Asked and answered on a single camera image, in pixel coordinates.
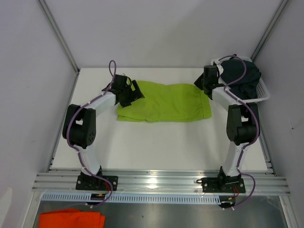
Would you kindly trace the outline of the lime green shorts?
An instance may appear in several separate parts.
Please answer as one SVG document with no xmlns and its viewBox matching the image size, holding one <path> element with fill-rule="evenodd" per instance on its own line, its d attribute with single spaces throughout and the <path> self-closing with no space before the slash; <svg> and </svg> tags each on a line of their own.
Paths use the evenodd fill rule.
<svg viewBox="0 0 304 228">
<path fill-rule="evenodd" d="M 143 98 L 117 107 L 117 120 L 125 122 L 193 122 L 212 117 L 209 98 L 191 84 L 164 85 L 137 82 Z"/>
</svg>

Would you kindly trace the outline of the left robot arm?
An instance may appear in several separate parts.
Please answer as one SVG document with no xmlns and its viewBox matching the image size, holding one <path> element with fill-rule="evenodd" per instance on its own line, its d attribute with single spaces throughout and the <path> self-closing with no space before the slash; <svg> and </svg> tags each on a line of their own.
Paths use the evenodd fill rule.
<svg viewBox="0 0 304 228">
<path fill-rule="evenodd" d="M 117 104 L 122 108 L 128 107 L 140 98 L 144 98 L 144 95 L 136 80 L 116 74 L 97 97 L 83 105 L 68 106 L 62 136 L 68 146 L 76 151 L 82 173 L 88 175 L 86 184 L 91 189 L 98 190 L 103 185 L 103 178 L 98 175 L 101 165 L 93 147 L 97 135 L 97 117 Z"/>
</svg>

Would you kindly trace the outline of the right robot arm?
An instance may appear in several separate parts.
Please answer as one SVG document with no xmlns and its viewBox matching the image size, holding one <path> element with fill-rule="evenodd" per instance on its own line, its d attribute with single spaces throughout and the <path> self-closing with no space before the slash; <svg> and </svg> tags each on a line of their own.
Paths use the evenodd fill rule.
<svg viewBox="0 0 304 228">
<path fill-rule="evenodd" d="M 257 104 L 245 103 L 231 93 L 226 85 L 219 83 L 218 75 L 215 65 L 207 65 L 194 85 L 228 112 L 226 134 L 230 145 L 217 179 L 217 187 L 226 192 L 240 182 L 243 159 L 248 147 L 257 141 L 260 129 Z"/>
</svg>

